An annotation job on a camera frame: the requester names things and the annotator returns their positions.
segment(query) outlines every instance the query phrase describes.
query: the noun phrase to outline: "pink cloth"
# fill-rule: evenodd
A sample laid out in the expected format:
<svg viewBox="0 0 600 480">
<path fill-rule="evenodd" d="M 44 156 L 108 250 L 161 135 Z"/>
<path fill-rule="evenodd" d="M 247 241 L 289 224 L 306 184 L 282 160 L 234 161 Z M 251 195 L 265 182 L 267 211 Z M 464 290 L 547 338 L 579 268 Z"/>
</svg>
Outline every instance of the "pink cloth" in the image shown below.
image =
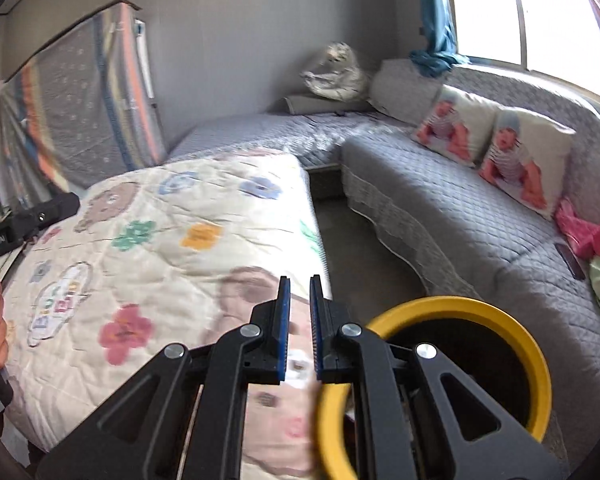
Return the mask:
<svg viewBox="0 0 600 480">
<path fill-rule="evenodd" d="M 573 205 L 566 198 L 558 204 L 554 218 L 573 254 L 584 260 L 600 256 L 600 225 L 578 218 Z"/>
</svg>

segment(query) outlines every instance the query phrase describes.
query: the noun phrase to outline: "green flower print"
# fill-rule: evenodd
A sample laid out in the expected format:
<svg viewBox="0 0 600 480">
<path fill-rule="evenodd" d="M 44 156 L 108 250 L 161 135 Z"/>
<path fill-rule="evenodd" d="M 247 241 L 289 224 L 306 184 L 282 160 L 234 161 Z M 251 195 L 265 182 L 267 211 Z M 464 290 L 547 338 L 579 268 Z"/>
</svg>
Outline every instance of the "green flower print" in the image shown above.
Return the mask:
<svg viewBox="0 0 600 480">
<path fill-rule="evenodd" d="M 300 221 L 300 230 L 302 231 L 302 234 L 306 240 L 309 242 L 312 250 L 320 254 L 322 251 L 320 250 L 320 244 L 318 243 L 318 235 L 314 233 L 311 228 L 302 220 Z"/>
<path fill-rule="evenodd" d="M 136 245 L 151 240 L 154 229 L 155 222 L 139 222 L 134 220 L 125 228 L 125 231 L 121 235 L 113 240 L 112 245 L 124 253 L 133 249 Z"/>
</svg>

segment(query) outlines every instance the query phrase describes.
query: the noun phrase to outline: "folded mattress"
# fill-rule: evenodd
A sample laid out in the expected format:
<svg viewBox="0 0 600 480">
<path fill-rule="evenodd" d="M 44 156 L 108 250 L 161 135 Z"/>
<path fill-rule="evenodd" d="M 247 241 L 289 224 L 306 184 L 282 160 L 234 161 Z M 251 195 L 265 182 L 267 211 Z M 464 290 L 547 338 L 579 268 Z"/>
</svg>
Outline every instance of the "folded mattress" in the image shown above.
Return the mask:
<svg viewBox="0 0 600 480">
<path fill-rule="evenodd" d="M 215 342 L 292 283 L 286 381 L 249 390 L 245 478 L 310 476 L 317 391 L 309 280 L 327 290 L 305 172 L 273 150 L 135 171 L 91 187 L 5 293 L 8 419 L 50 450 L 170 342 Z"/>
</svg>

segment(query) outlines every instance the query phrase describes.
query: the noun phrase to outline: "plastic bag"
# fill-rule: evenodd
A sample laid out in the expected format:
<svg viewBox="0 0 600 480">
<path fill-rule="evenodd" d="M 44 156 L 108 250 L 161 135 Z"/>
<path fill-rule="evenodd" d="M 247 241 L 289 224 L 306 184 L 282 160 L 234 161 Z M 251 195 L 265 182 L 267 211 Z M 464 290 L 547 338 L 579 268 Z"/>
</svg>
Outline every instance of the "plastic bag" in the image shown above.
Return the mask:
<svg viewBox="0 0 600 480">
<path fill-rule="evenodd" d="M 331 43 L 300 76 L 309 90 L 335 101 L 359 101 L 366 98 L 371 82 L 368 66 L 346 43 Z"/>
</svg>

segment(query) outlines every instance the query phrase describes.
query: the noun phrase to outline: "window frame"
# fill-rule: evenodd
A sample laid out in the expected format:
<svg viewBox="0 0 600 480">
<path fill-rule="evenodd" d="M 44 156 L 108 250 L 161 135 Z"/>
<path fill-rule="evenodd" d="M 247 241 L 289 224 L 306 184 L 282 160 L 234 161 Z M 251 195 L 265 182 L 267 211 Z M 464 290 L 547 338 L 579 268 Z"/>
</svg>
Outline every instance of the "window frame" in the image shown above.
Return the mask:
<svg viewBox="0 0 600 480">
<path fill-rule="evenodd" d="M 451 10 L 451 18 L 454 24 L 454 30 L 458 30 L 458 23 L 456 22 L 456 2 L 455 0 L 449 0 L 449 6 Z M 500 61 L 497 59 L 489 59 L 485 57 L 475 57 L 475 56 L 467 56 L 471 63 L 485 66 L 485 67 L 494 67 L 504 70 L 511 70 L 513 72 L 522 72 L 525 74 L 529 74 L 531 76 L 547 80 L 552 83 L 556 83 L 562 86 L 571 89 L 572 91 L 577 92 L 583 98 L 585 98 L 590 104 L 592 104 L 596 110 L 600 111 L 600 95 L 595 94 L 591 90 L 587 90 L 582 86 L 578 86 L 570 81 L 565 79 L 560 79 L 559 77 L 555 77 L 549 74 L 545 74 L 544 72 L 538 72 L 538 70 L 530 70 L 527 65 L 527 50 L 526 50 L 526 25 L 525 25 L 525 11 L 522 5 L 522 0 L 516 0 L 516 8 L 518 9 L 518 27 L 520 29 L 520 64 L 510 63 L 507 61 Z M 456 43 L 458 42 L 458 35 L 456 33 Z"/>
</svg>

